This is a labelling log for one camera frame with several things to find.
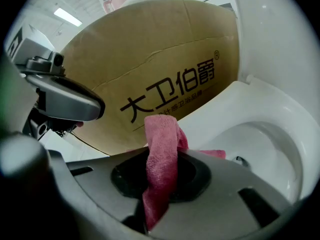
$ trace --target fluorescent light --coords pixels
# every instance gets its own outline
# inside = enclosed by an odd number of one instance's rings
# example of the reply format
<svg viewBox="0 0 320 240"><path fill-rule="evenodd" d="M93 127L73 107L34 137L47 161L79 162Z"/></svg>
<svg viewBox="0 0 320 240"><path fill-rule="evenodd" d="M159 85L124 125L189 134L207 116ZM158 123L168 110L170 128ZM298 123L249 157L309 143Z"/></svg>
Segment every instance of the fluorescent light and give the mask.
<svg viewBox="0 0 320 240"><path fill-rule="evenodd" d="M77 27L82 24L80 20L73 17L70 13L67 13L64 9L58 8L53 14L66 20L67 22L72 23L73 25L76 25Z"/></svg>

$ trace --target toilet rim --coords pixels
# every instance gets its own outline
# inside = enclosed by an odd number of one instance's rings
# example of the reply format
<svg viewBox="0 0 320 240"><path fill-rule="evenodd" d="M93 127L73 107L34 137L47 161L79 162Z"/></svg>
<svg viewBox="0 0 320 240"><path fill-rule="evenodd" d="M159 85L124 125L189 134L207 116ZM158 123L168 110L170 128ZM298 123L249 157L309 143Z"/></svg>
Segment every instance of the toilet rim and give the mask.
<svg viewBox="0 0 320 240"><path fill-rule="evenodd" d="M190 149L244 123L264 122L281 128L296 146L302 166L299 198L308 196L320 175L320 127L299 103L280 89L252 77L235 81L215 98L178 121Z"/></svg>

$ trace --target pink towel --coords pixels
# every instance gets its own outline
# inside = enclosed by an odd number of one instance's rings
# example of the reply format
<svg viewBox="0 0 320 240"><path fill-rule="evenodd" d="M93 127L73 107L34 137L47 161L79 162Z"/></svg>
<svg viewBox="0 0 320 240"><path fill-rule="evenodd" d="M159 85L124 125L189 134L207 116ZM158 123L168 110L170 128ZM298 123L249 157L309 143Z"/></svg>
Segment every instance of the pink towel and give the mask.
<svg viewBox="0 0 320 240"><path fill-rule="evenodd" d="M150 231L165 214L170 194L176 190L178 178L177 148L188 149L188 141L170 115L151 115L144 119L149 146L146 162L148 188L142 194L146 226ZM211 156L226 158L223 150L201 151Z"/></svg>

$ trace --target white toilet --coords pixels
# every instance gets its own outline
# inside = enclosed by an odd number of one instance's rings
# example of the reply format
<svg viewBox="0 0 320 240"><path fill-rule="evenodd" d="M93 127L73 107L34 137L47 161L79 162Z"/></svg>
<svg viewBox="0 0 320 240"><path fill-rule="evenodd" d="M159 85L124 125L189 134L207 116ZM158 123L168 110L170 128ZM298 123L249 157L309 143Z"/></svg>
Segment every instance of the white toilet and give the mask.
<svg viewBox="0 0 320 240"><path fill-rule="evenodd" d="M236 0L238 81L181 119L189 148L225 150L291 203L320 175L320 46L292 0Z"/></svg>

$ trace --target cardboard box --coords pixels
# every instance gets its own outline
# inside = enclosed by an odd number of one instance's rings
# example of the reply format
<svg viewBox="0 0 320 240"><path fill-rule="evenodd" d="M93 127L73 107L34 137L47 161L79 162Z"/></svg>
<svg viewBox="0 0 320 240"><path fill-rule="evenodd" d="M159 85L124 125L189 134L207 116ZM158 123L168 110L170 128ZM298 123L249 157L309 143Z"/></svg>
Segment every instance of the cardboard box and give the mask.
<svg viewBox="0 0 320 240"><path fill-rule="evenodd" d="M103 117L74 133L115 155L146 144L146 116L179 120L237 80L236 17L195 0L137 3L93 22L62 54L66 76L105 102Z"/></svg>

